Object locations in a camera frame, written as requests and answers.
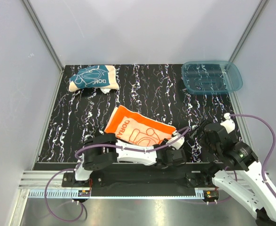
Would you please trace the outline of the orange Doraemon towel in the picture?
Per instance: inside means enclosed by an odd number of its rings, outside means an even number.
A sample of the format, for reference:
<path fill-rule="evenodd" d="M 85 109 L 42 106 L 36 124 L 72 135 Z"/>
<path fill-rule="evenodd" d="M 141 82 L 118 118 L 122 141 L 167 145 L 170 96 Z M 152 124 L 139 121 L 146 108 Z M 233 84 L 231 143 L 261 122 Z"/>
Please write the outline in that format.
<path fill-rule="evenodd" d="M 105 133 L 114 133 L 116 138 L 138 146 L 159 145 L 164 139 L 170 139 L 175 131 L 174 126 L 132 112 L 122 105 L 114 108 L 104 130 Z"/>

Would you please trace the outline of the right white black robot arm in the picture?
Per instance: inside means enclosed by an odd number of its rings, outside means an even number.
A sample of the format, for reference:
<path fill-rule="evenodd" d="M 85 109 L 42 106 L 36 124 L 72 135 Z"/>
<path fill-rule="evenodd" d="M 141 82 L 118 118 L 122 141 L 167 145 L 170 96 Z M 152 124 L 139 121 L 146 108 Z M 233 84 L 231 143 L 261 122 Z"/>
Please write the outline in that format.
<path fill-rule="evenodd" d="M 255 218 L 258 226 L 276 226 L 276 187 L 263 171 L 261 162 L 249 145 L 236 142 L 231 133 L 235 130 L 232 119 L 221 123 L 202 122 L 195 130 L 208 152 L 236 172 L 249 186 L 245 188 L 232 179 L 226 170 L 215 162 L 204 166 L 199 173 L 186 175 L 191 187 L 214 186 L 224 190 Z"/>

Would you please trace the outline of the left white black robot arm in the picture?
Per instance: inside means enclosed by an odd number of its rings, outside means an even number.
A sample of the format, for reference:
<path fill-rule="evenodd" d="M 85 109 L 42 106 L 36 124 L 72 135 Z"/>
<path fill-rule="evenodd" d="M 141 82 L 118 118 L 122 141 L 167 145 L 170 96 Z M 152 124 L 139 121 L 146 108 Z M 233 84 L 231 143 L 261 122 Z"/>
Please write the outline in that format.
<path fill-rule="evenodd" d="M 167 168 L 187 162 L 181 134 L 164 139 L 161 144 L 151 146 L 134 145 L 108 133 L 89 139 L 84 147 L 75 153 L 78 163 L 72 180 L 78 186 L 85 186 L 92 172 L 102 170 L 116 162 L 139 163 L 145 166 Z"/>

